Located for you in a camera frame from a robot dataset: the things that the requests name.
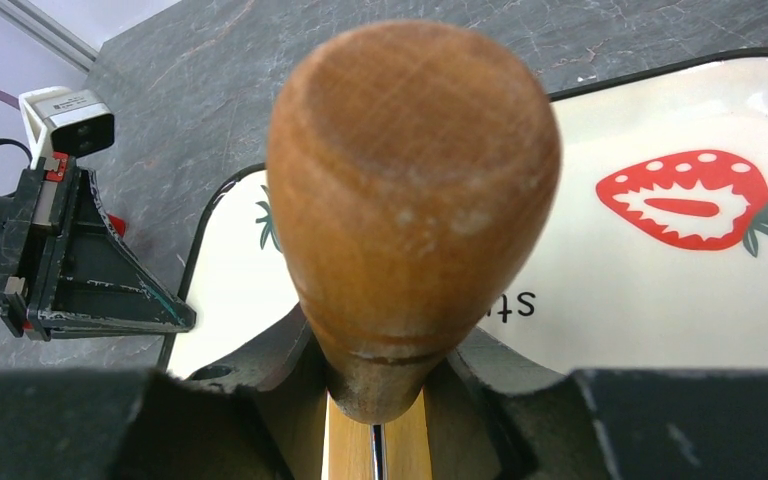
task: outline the marble countertop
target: marble countertop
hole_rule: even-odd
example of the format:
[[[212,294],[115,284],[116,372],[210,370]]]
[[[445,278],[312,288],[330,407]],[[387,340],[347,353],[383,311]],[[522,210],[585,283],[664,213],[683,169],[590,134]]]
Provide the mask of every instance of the marble countertop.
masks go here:
[[[234,172],[264,160],[275,95],[316,45],[360,24],[425,18],[475,28],[557,92],[698,56],[768,47],[757,0],[183,0],[107,42],[86,87],[116,114],[97,169],[126,243],[172,291],[202,210]],[[0,368],[153,365],[159,337],[14,339]]]

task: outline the tray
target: tray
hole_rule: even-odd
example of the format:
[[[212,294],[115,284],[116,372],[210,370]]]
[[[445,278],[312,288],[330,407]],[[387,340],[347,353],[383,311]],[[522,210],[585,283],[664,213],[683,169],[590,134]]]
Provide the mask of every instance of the tray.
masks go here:
[[[553,95],[558,195],[526,266],[479,326],[566,373],[768,367],[768,49]],[[188,377],[298,302],[263,165],[205,210],[181,296],[196,328],[161,367]]]

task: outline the strawberry illustration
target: strawberry illustration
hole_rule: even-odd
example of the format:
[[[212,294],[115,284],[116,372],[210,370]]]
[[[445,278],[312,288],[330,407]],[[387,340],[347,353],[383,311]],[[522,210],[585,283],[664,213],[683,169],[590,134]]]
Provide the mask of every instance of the strawberry illustration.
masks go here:
[[[676,153],[624,168],[596,185],[608,208],[650,236],[687,250],[768,236],[768,187],[752,162],[721,150]]]

